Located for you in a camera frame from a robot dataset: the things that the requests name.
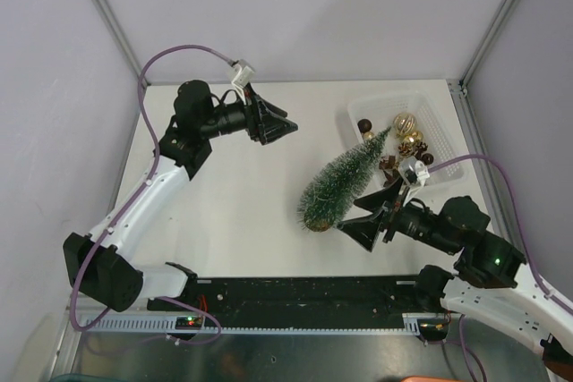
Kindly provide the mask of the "large gold striped bauble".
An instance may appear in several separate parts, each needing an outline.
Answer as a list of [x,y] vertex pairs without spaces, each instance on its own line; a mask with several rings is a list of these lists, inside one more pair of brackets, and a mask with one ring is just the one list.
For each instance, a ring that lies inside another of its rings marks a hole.
[[396,115],[392,125],[398,137],[405,137],[417,130],[417,119],[411,113],[401,112]]

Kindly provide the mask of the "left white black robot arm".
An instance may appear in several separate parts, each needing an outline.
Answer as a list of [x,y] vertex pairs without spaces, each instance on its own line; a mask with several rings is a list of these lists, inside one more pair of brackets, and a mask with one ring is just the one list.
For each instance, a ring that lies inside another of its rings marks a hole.
[[174,113],[141,182],[88,234],[72,233],[64,241],[73,288],[116,312],[129,309],[140,298],[166,296],[179,310],[197,302],[198,289],[187,282],[192,273],[185,267],[166,263],[143,268],[132,263],[141,237],[202,168],[212,152],[211,140],[246,132],[252,141],[268,145],[298,129],[286,111],[252,86],[232,91],[236,100],[228,104],[216,98],[204,81],[187,81],[179,87]]

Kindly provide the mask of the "gold bauble cluster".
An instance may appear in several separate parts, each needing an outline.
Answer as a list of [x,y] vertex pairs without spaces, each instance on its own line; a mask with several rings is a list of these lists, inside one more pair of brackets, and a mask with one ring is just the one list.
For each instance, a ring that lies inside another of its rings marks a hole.
[[414,130],[412,132],[409,132],[408,134],[405,134],[402,137],[401,142],[407,145],[415,145],[417,142],[423,141],[423,139],[424,139],[423,133],[418,130]]

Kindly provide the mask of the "right aluminium frame post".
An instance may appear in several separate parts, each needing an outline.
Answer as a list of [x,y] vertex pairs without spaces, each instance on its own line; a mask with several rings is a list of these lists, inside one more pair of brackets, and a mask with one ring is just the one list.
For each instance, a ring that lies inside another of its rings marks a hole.
[[519,2],[520,0],[501,0],[467,67],[458,80],[462,89],[469,87]]

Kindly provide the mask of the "dark brown bauble top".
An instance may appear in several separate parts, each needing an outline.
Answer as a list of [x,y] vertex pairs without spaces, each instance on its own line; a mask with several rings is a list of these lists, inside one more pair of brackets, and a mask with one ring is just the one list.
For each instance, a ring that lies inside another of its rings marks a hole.
[[360,133],[367,133],[372,130],[372,122],[363,118],[357,122],[357,127]]

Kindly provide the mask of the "pine cone ornament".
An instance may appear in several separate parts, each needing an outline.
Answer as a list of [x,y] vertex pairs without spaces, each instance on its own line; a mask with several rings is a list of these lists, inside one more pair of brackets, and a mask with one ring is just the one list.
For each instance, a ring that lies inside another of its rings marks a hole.
[[428,145],[423,141],[402,142],[398,145],[398,154],[402,158],[415,157],[420,159],[422,155],[428,150]]

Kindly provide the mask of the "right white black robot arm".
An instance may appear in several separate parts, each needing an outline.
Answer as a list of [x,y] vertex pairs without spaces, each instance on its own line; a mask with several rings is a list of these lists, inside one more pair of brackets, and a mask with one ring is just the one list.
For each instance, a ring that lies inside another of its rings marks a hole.
[[368,216],[338,223],[364,249],[400,233],[456,257],[451,269],[425,266],[413,300],[423,311],[449,310],[510,336],[542,358],[557,376],[572,379],[571,301],[535,280],[525,255],[488,229],[490,217],[468,196],[448,199],[434,213],[397,186],[355,201]]

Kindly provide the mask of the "small green bottlebrush christmas tree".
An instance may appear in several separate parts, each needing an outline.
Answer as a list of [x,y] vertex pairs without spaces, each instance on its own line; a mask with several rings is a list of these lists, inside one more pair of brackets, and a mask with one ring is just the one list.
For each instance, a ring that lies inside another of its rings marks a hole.
[[344,220],[381,161],[390,128],[326,164],[305,187],[296,214],[303,229],[323,233]]

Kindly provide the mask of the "left aluminium frame post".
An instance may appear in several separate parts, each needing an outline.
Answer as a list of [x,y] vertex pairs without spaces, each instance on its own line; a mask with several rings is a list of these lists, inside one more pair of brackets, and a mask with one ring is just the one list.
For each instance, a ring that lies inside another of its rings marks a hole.
[[132,44],[128,40],[120,21],[117,19],[110,2],[108,0],[91,0],[91,2],[106,26],[117,49],[126,61],[130,71],[135,78],[138,78],[142,70],[141,63],[137,59]]

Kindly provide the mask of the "brown ribbon bow ornaments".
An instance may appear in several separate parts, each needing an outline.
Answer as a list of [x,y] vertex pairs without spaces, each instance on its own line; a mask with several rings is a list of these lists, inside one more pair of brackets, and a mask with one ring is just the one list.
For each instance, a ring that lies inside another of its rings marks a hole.
[[383,186],[390,186],[399,177],[397,158],[393,155],[383,157],[379,163],[379,170],[384,178]]

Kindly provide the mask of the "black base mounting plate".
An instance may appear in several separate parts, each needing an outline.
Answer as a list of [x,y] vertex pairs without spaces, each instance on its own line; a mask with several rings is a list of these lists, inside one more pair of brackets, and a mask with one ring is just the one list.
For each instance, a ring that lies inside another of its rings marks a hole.
[[189,280],[176,299],[205,303],[222,325],[384,327],[404,314],[447,313],[417,276],[215,277]]

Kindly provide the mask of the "small dark brown bauble right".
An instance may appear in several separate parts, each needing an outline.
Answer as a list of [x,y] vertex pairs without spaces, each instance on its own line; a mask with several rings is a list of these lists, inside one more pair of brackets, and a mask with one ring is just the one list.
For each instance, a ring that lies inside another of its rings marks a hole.
[[434,162],[434,156],[431,153],[424,153],[422,155],[422,161],[427,165],[430,166]]

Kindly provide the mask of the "aluminium frame post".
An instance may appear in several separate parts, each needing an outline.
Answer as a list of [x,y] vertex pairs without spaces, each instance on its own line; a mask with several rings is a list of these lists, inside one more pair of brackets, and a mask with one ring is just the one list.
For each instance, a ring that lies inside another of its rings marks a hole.
[[501,0],[467,67],[458,80],[462,89],[469,87],[519,2],[520,0]]
[[137,59],[132,44],[128,40],[120,21],[117,19],[110,2],[108,0],[91,0],[91,2],[106,26],[117,49],[126,61],[130,71],[135,78],[138,78],[142,70],[141,63]]

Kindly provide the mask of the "white perforated plastic basket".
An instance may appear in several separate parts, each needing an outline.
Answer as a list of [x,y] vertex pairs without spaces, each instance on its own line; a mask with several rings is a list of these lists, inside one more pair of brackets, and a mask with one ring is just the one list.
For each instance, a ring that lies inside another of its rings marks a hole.
[[[415,117],[417,130],[423,134],[423,141],[428,145],[429,153],[434,156],[434,163],[431,167],[458,155],[458,148],[451,137],[451,133],[439,118],[438,111],[431,99],[422,91],[403,90],[372,93],[351,101],[347,106],[347,112],[359,142],[363,141],[363,135],[358,128],[359,120],[370,120],[372,131],[375,133],[388,127],[392,128],[386,140],[383,156],[392,155],[398,158],[398,145],[402,140],[398,138],[393,128],[393,121],[401,113],[412,114]],[[431,174],[424,188],[440,190],[463,182],[465,179],[464,167],[453,165]]]

